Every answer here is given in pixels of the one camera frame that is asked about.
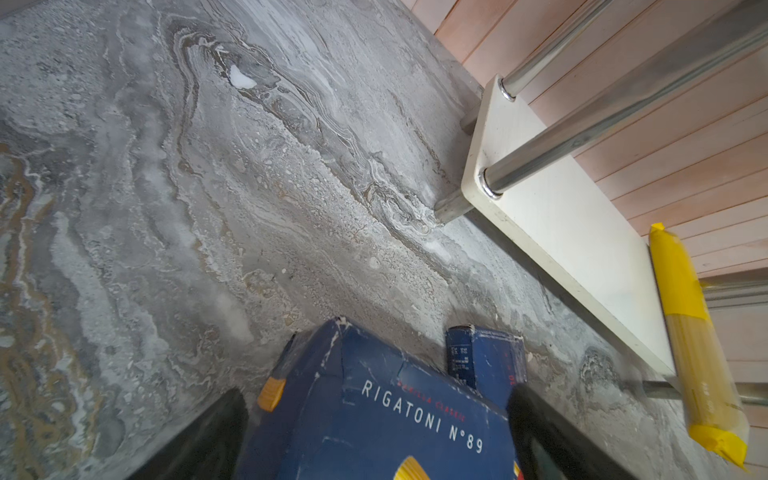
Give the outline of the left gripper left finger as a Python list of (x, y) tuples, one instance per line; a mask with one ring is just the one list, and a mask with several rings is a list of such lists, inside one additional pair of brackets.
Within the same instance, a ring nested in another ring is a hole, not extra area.
[(248, 426), (241, 391), (232, 388), (129, 477), (232, 479)]

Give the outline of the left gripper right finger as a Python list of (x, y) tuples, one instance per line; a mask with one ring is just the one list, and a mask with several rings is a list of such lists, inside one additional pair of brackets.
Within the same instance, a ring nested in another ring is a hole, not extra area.
[(528, 385), (513, 389), (507, 412), (524, 478), (634, 477)]

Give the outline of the blue Barilla spaghetti box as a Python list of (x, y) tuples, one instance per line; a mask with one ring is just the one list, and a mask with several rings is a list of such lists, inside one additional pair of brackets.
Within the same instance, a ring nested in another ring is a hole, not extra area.
[(516, 386), (528, 381), (524, 337), (460, 325), (445, 333), (448, 373), (506, 410)]

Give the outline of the blue Barilla rigatoni box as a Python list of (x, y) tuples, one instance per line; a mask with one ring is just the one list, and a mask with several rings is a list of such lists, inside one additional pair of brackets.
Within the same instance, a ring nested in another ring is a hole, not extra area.
[(506, 414), (339, 317), (295, 333), (254, 407), (239, 479), (519, 479)]

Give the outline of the yellow Pastatime spaghetti bag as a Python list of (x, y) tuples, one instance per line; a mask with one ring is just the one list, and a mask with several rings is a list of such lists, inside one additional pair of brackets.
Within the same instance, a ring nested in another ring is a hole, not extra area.
[(743, 468), (749, 423), (692, 260), (662, 223), (650, 227), (649, 248), (688, 434), (704, 449)]

